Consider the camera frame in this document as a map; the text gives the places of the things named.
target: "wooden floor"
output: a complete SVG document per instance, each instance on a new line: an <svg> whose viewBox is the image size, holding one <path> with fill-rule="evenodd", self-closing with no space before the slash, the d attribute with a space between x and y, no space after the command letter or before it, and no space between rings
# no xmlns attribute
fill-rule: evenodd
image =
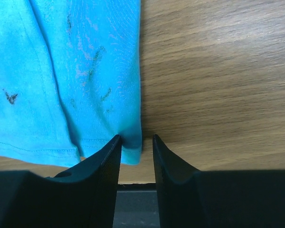
<svg viewBox="0 0 285 228"><path fill-rule="evenodd" d="M142 0L141 17L144 150L120 182L154 181L154 133L201 170L285 169L285 0Z"/></svg>

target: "blue garment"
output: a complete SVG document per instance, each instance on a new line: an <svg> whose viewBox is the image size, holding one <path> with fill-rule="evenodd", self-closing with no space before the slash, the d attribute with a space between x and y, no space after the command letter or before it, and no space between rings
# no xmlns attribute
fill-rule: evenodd
<svg viewBox="0 0 285 228"><path fill-rule="evenodd" d="M0 0L0 155L70 167L123 138L140 160L139 0Z"/></svg>

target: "folded cloth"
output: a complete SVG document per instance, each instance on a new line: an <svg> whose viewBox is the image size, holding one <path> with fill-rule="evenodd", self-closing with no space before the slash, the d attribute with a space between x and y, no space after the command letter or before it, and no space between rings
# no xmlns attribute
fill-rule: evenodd
<svg viewBox="0 0 285 228"><path fill-rule="evenodd" d="M0 0L0 155L70 167L123 138L139 163L138 0Z"/></svg>

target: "cloth fold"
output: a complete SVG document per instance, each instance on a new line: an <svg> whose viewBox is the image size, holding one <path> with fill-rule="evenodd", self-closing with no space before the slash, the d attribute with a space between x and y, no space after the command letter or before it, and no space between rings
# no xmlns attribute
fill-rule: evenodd
<svg viewBox="0 0 285 228"><path fill-rule="evenodd" d="M137 0L0 0L0 155L70 167L123 138L140 160Z"/></svg>

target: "wooden table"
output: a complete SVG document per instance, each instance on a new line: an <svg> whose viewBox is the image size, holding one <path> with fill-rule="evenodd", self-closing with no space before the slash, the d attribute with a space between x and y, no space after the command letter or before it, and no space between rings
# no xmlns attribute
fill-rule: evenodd
<svg viewBox="0 0 285 228"><path fill-rule="evenodd" d="M144 150L120 182L154 182L154 133L201 170L285 169L285 0L142 0L141 18Z"/></svg>

